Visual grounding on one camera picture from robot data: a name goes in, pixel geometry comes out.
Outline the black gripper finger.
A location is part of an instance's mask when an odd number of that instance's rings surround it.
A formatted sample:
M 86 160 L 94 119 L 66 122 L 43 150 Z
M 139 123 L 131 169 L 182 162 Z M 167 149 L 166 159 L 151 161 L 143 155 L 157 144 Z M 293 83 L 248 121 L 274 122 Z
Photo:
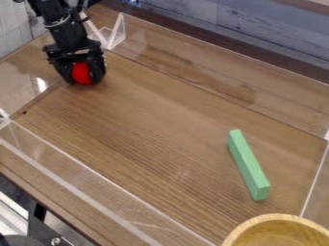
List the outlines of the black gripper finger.
M 70 84 L 74 85 L 76 83 L 74 76 L 72 76 L 72 68 L 74 64 L 66 61 L 54 61 L 52 66 L 59 73 L 63 80 Z
M 106 75 L 106 65 L 102 60 L 88 61 L 91 82 L 96 85 L 102 82 Z

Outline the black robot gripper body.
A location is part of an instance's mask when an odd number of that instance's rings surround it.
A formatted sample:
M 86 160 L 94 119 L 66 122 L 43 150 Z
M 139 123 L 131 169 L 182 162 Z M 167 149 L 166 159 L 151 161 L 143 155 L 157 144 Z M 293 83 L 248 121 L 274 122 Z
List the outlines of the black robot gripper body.
M 104 68 L 102 43 L 87 37 L 87 31 L 79 20 L 46 21 L 52 43 L 43 51 L 50 64 L 56 69 L 72 69 L 84 63 L 90 69 Z

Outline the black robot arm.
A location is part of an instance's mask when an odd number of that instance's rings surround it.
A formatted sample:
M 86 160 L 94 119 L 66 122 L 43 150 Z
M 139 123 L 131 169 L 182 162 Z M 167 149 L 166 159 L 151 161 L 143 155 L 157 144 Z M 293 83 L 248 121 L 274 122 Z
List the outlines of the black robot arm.
M 102 42 L 87 36 L 83 23 L 90 16 L 82 16 L 83 0 L 72 7 L 66 0 L 27 1 L 35 14 L 44 19 L 54 43 L 46 45 L 48 62 L 63 80 L 74 85 L 96 85 L 106 75 Z

